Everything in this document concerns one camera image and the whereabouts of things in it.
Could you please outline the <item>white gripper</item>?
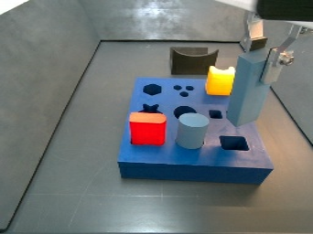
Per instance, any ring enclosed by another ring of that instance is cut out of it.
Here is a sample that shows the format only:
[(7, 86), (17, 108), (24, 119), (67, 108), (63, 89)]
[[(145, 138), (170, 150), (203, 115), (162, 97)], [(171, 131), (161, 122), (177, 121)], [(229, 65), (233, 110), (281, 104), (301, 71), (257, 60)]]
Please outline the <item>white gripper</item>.
[(282, 67), (290, 66), (294, 61), (293, 52), (288, 48), (298, 38), (301, 28), (313, 29), (313, 0), (217, 1), (249, 11), (244, 19), (245, 35), (240, 41), (245, 52), (258, 50), (266, 45), (268, 37), (264, 35), (262, 19), (286, 21), (293, 24), (285, 41), (278, 47), (272, 48), (268, 54), (261, 83), (270, 85), (277, 81)]

